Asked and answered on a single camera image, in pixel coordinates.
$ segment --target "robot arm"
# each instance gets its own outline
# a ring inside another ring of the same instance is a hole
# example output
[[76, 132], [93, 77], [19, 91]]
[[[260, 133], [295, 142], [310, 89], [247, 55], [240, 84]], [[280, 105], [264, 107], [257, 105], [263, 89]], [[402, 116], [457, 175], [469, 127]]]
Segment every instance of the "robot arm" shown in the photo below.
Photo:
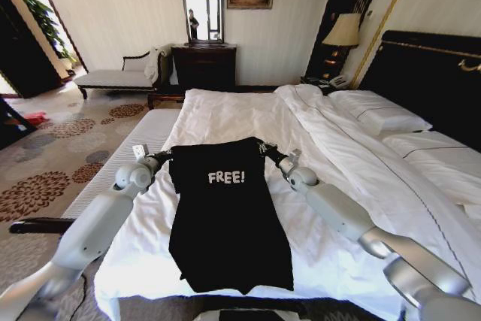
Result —
[[336, 186], [323, 183], [311, 169], [298, 167], [300, 151], [286, 156], [272, 144], [261, 144], [261, 150], [276, 163], [291, 188], [303, 194], [330, 227], [375, 257], [398, 255], [386, 266], [384, 274], [419, 309], [422, 320], [481, 319], [481, 306], [462, 297], [470, 288], [469, 282], [454, 268], [413, 239], [380, 229], [360, 204]]
[[115, 183], [97, 195], [68, 228], [52, 259], [40, 270], [14, 283], [0, 295], [0, 321], [53, 319], [55, 312], [38, 306], [38, 300], [61, 295], [90, 262], [110, 246], [133, 208], [133, 200], [153, 182], [153, 176], [170, 153], [146, 155], [145, 146], [134, 146], [137, 162], [124, 165]]

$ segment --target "person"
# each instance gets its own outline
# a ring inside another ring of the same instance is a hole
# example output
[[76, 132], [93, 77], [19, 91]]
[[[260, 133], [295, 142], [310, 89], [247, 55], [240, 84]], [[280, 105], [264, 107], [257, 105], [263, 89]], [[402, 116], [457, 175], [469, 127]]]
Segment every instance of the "person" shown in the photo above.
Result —
[[194, 18], [194, 11], [189, 9], [190, 35], [192, 39], [197, 39], [198, 21]]

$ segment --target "chaise lounge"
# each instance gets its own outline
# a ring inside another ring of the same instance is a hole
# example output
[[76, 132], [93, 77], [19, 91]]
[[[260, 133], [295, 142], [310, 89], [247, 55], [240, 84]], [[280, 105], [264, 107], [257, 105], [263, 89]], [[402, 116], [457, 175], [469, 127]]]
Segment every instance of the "chaise lounge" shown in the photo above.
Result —
[[122, 70], [100, 69], [74, 80], [87, 99], [87, 88], [156, 91], [172, 73], [171, 48], [153, 48], [141, 56], [124, 56]]

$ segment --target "mirror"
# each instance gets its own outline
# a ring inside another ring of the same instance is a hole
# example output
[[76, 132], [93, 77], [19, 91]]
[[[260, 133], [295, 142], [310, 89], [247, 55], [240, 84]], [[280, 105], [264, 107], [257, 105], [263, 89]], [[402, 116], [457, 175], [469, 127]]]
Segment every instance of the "mirror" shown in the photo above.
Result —
[[183, 0], [189, 43], [222, 43], [224, 0]]

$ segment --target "patterned carpet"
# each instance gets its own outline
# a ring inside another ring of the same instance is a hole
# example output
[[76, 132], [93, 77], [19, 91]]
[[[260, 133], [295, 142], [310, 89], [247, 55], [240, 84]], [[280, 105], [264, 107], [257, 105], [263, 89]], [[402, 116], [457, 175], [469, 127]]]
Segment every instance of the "patterned carpet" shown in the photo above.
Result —
[[[23, 217], [60, 217], [148, 111], [144, 93], [88, 92], [89, 99], [84, 101], [70, 82], [35, 98], [8, 100], [22, 114], [44, 111], [50, 120], [0, 150], [0, 293], [47, 262], [59, 240], [55, 235], [9, 235], [11, 222]], [[175, 102], [156, 105], [180, 106]], [[107, 320], [93, 298], [93, 276], [100, 262], [93, 262], [84, 272], [86, 299], [75, 320]], [[71, 319], [83, 298], [83, 282], [78, 280], [61, 300], [57, 319]], [[120, 307], [123, 320], [191, 321], [203, 310], [231, 307], [233, 301], [226, 304], [220, 297], [129, 298], [121, 300]], [[300, 310], [312, 321], [377, 319], [353, 304], [330, 299], [274, 303], [268, 306]]]

